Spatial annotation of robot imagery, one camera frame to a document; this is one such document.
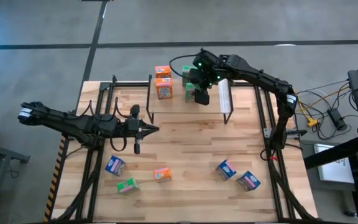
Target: orange box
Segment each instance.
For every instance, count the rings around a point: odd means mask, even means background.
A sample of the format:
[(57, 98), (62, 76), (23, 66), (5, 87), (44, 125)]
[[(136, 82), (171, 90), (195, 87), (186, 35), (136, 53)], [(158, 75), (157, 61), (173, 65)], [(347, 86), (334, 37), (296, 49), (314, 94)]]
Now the orange box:
[(172, 78), (171, 68), (167, 66), (155, 67), (155, 78)]
[(171, 171), (168, 168), (154, 170), (154, 179), (157, 182), (172, 180)]
[(172, 99), (172, 79), (171, 78), (156, 78), (155, 87), (157, 89), (158, 98), (161, 99)]

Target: yellow-black hazard tape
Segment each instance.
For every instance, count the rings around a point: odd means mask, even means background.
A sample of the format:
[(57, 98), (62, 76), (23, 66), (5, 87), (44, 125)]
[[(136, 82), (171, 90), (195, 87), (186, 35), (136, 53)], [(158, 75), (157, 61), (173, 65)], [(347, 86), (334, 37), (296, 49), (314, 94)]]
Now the yellow-black hazard tape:
[(52, 183), (50, 184), (49, 195), (47, 200), (47, 208), (45, 209), (44, 222), (49, 222), (52, 217), (53, 206), (55, 205), (57, 189), (62, 176), (63, 165), (67, 153), (68, 139), (62, 136), (59, 145), (59, 152), (57, 153), (55, 170), (52, 175)]

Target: concrete floor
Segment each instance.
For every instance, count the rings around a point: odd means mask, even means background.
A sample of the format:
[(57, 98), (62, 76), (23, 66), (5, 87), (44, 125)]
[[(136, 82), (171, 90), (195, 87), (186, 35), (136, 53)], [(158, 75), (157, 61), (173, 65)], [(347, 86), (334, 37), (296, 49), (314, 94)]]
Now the concrete floor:
[[(100, 7), (100, 2), (74, 0), (0, 0), (0, 45), (90, 44)], [(357, 39), (358, 0), (115, 0), (104, 13), (99, 43)], [(89, 79), (110, 80), (116, 75), (119, 80), (146, 80), (155, 65), (199, 49), (98, 49)], [(288, 80), (297, 90), (345, 80), (348, 70), (358, 68), (358, 45), (207, 49), (241, 55), (253, 67)], [(42, 221), (60, 139), (50, 129), (19, 124), (20, 103), (42, 101), (58, 110), (74, 109), (89, 52), (0, 50), (0, 146), (31, 155), (27, 165), (13, 163), (19, 178), (5, 179), (0, 223)], [(175, 66), (189, 63), (190, 59), (183, 59)], [(339, 87), (322, 90), (330, 93)], [(343, 115), (355, 114), (346, 98), (339, 110)], [(304, 118), (299, 116), (298, 122), (305, 128)], [(332, 142), (357, 136), (358, 120), (350, 117), (346, 122), (353, 130)], [(333, 131), (332, 124), (324, 126), (327, 134)], [(304, 139), (318, 138), (308, 133)], [(342, 202), (349, 194), (314, 189), (319, 216), (327, 221), (358, 222), (342, 215)]]

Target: wooden tabletop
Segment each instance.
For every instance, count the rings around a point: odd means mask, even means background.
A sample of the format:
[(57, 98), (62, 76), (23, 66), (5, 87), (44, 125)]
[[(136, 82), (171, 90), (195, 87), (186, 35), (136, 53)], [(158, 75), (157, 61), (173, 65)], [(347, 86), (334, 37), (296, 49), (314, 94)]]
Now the wooden tabletop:
[[(84, 112), (89, 100), (96, 106), (99, 84), (84, 83), (78, 114)], [(140, 104), (140, 117), (150, 122), (145, 111), (147, 88), (115, 88), (113, 97), (116, 96), (123, 114), (128, 114), (132, 105)], [(158, 114), (154, 125), (160, 127), (160, 131), (141, 142), (139, 155), (134, 154), (131, 140), (123, 152), (113, 151), (106, 142), (93, 221), (277, 221), (267, 163), (259, 157), (264, 142), (254, 88), (234, 87), (232, 97), (234, 112), (227, 125), (221, 114)], [(272, 103), (276, 106), (274, 99), (272, 97)], [(122, 140), (114, 139), (114, 143), (120, 147)], [(77, 148), (79, 144), (72, 141), (68, 152)], [(126, 162), (120, 177), (104, 170), (111, 155)], [(317, 217), (301, 151), (287, 146), (283, 155), (292, 192), (307, 211)], [(85, 158), (86, 149), (83, 149), (66, 159), (52, 218), (61, 215), (78, 193)], [(214, 171), (225, 159), (237, 171), (227, 181), (223, 181)], [(173, 180), (157, 183), (154, 181), (153, 170), (164, 167), (171, 169)], [(250, 192), (244, 191), (235, 181), (248, 170), (261, 182), (256, 190)], [(138, 182), (140, 190), (130, 195), (118, 194), (116, 184), (132, 177)], [(85, 215), (91, 191), (88, 192)], [(280, 192), (280, 198), (287, 214), (283, 192)]]

